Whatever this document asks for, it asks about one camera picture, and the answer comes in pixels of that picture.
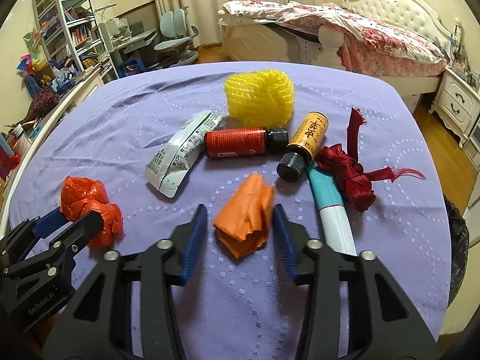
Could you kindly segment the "red plastic bag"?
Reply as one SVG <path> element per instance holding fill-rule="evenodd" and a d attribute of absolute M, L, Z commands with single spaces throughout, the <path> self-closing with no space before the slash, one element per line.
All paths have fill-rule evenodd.
<path fill-rule="evenodd" d="M 118 205 L 110 203 L 102 181 L 67 176 L 60 193 L 60 211 L 66 219 L 75 222 L 90 211 L 100 213 L 103 228 L 88 246 L 105 250 L 123 233 L 123 217 Z"/>

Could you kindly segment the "teal white wrapper tube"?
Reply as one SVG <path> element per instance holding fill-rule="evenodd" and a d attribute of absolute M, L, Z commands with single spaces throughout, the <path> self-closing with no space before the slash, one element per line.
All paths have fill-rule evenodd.
<path fill-rule="evenodd" d="M 350 221 L 335 179 L 316 163 L 309 166 L 307 175 L 326 244 L 335 252 L 357 256 Z"/>

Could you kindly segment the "dark red ribbon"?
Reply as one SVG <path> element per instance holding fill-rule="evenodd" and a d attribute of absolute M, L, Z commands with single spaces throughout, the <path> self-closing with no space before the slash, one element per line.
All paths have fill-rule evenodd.
<path fill-rule="evenodd" d="M 401 176 L 426 180 L 421 172 L 411 168 L 392 169 L 386 166 L 366 172 L 358 158 L 360 127 L 366 124 L 360 109 L 353 107 L 346 127 L 346 150 L 341 144 L 324 146 L 316 156 L 320 170 L 331 174 L 340 194 L 359 212 L 367 211 L 374 204 L 376 195 L 373 183 L 376 181 L 394 182 Z"/>

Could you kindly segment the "white printed packet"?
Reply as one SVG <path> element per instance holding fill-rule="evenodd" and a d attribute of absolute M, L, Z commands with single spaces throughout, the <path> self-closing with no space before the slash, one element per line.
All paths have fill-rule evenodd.
<path fill-rule="evenodd" d="M 167 198 L 174 198 L 182 181 L 203 151 L 206 133 L 217 130 L 224 116 L 211 110 L 191 116 L 145 166 L 147 181 Z"/>

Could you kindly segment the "orange paper piece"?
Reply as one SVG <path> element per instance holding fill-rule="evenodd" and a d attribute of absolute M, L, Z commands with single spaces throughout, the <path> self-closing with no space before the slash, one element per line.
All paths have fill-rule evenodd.
<path fill-rule="evenodd" d="M 263 247 L 272 222 L 274 188 L 259 174 L 251 174 L 213 221 L 220 243 L 236 258 Z"/>

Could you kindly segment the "yellow label bottle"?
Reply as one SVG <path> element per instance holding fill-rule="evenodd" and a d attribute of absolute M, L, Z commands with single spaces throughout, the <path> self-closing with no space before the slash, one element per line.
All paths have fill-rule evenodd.
<path fill-rule="evenodd" d="M 277 165 L 277 174 L 287 182 L 296 182 L 320 150 L 329 121 L 318 111 L 309 112 L 286 147 Z"/>

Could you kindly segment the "red label bottle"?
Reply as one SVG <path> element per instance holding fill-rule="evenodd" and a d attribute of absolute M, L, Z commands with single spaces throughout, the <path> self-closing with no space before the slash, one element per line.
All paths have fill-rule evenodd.
<path fill-rule="evenodd" d="M 232 158 L 251 155 L 277 155 L 289 144 L 286 128 L 241 127 L 205 133 L 208 158 Z"/>

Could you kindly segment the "yellow foam net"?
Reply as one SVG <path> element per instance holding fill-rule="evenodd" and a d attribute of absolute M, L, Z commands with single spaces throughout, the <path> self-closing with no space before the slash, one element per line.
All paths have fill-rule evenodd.
<path fill-rule="evenodd" d="M 229 76 L 224 83 L 227 109 L 245 127 L 283 128 L 295 104 L 295 86 L 279 70 L 264 69 Z"/>

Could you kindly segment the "black lined trash bin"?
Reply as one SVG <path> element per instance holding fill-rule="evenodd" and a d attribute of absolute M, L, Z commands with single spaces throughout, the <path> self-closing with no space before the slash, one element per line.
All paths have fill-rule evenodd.
<path fill-rule="evenodd" d="M 451 239 L 451 283 L 448 298 L 448 305 L 450 305 L 459 293 L 465 278 L 470 232 L 459 209 L 446 195 L 443 195 L 443 199 L 448 215 L 448 227 Z"/>

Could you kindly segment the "purple tablecloth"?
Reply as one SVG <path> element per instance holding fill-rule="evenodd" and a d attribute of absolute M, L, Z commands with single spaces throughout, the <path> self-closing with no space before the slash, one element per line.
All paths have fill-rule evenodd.
<path fill-rule="evenodd" d="M 103 183 L 120 208 L 121 254 L 145 250 L 208 211 L 208 237 L 193 278 L 173 291 L 188 359 L 292 359 L 307 290 L 285 273 L 273 239 L 272 209 L 320 235 L 310 180 L 278 176 L 277 155 L 199 156 L 174 197 L 157 191 L 146 164 L 195 114 L 226 116 L 224 83 L 262 63 L 208 63 L 143 73 L 113 81 L 69 113 L 22 175 L 10 203 L 12 225 L 43 215 L 61 202 L 64 180 Z M 394 275 L 433 337 L 448 308 L 451 242 L 448 216 L 431 153 L 399 94 L 381 80 L 349 72 L 278 63 L 295 86 L 289 132 L 318 111 L 329 126 L 325 146 L 345 145 L 352 109 L 364 116 L 358 157 L 368 172 L 414 169 L 373 183 L 365 212 L 347 209 L 357 250 L 372 250 Z"/>

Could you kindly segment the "white bookshelf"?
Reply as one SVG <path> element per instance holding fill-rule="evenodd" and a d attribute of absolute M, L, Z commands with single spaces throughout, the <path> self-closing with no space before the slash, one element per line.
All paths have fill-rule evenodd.
<path fill-rule="evenodd" d="M 103 82 L 118 78 L 92 0 L 32 0 L 45 56 L 64 68 L 98 68 Z"/>

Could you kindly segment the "study desk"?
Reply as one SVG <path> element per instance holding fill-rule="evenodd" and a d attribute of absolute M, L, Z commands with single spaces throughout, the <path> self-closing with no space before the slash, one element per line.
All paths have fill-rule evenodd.
<path fill-rule="evenodd" d="M 112 61 L 112 66 L 114 67 L 115 74 L 118 78 L 122 77 L 122 74 L 120 73 L 120 64 L 124 62 L 121 53 L 124 53 L 125 55 L 132 55 L 137 50 L 149 46 L 159 34 L 159 30 L 153 28 L 128 38 L 127 40 L 122 40 L 118 45 L 115 46 L 112 43 L 112 38 L 108 34 L 107 30 L 103 27 L 100 27 L 99 29 L 104 46 L 110 55 L 109 58 Z"/>

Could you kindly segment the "white nightstand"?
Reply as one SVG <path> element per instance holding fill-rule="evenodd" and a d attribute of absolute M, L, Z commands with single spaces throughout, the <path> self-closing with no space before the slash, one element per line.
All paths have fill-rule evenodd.
<path fill-rule="evenodd" d="M 444 126 L 459 137 L 462 148 L 479 119 L 479 93 L 446 68 L 429 113 L 436 113 Z"/>

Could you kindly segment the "light blue desk chair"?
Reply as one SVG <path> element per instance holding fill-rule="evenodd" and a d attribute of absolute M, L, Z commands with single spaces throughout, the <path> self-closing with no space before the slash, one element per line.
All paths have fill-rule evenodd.
<path fill-rule="evenodd" d="M 191 49 L 199 30 L 189 25 L 187 11 L 188 6 L 185 6 L 168 11 L 160 18 L 160 33 L 164 40 L 154 50 L 168 55 L 159 62 L 160 69 L 191 65 L 199 59 L 199 53 Z"/>

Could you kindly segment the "floral pink quilt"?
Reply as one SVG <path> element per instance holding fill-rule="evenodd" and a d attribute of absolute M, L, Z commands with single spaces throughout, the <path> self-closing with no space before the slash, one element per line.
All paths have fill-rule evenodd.
<path fill-rule="evenodd" d="M 229 1 L 218 12 L 222 51 L 233 60 L 292 62 L 372 77 L 435 77 L 448 62 L 413 31 L 333 4 Z"/>

